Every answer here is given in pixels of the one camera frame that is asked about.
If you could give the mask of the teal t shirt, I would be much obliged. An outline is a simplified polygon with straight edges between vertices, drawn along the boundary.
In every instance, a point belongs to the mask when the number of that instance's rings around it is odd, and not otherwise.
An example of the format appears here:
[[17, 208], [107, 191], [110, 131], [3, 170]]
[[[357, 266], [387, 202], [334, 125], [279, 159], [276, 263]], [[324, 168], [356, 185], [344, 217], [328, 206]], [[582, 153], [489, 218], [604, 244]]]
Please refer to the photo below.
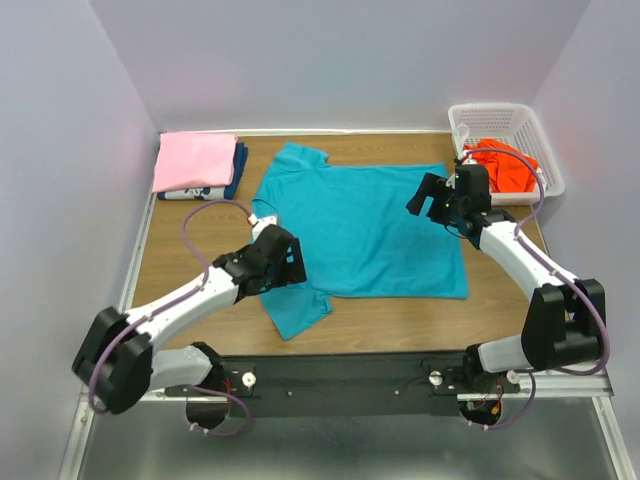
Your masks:
[[406, 209], [427, 173], [446, 169], [334, 166], [327, 153], [294, 143], [275, 155], [252, 210], [299, 239], [307, 275], [260, 297], [282, 339], [330, 314], [334, 297], [467, 298], [459, 241]]

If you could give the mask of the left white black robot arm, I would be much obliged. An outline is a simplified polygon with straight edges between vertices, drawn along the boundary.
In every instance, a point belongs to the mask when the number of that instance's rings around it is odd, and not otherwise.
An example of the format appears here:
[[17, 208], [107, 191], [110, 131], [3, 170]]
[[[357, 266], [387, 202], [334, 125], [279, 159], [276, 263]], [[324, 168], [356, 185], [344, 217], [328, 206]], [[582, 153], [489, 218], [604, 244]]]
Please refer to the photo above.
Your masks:
[[171, 353], [163, 346], [210, 314], [305, 279], [299, 239], [278, 225], [258, 224], [252, 243], [219, 256], [191, 282], [141, 307], [100, 311], [72, 370], [99, 413], [123, 413], [148, 391], [181, 384], [212, 394], [222, 372], [205, 352], [188, 347]]

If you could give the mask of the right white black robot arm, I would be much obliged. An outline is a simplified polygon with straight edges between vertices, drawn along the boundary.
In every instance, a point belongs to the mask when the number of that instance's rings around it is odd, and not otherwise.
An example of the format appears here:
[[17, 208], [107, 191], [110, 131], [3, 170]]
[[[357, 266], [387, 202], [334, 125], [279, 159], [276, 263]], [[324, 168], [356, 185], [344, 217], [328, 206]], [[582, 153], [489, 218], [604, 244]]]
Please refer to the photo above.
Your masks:
[[520, 334], [466, 349], [459, 371], [467, 389], [483, 391], [508, 371], [572, 374], [584, 362], [593, 363], [594, 372], [604, 368], [610, 342], [603, 286], [560, 267], [512, 215], [493, 208], [484, 167], [459, 165], [451, 179], [425, 174], [406, 209], [454, 229], [493, 259], [529, 301]]

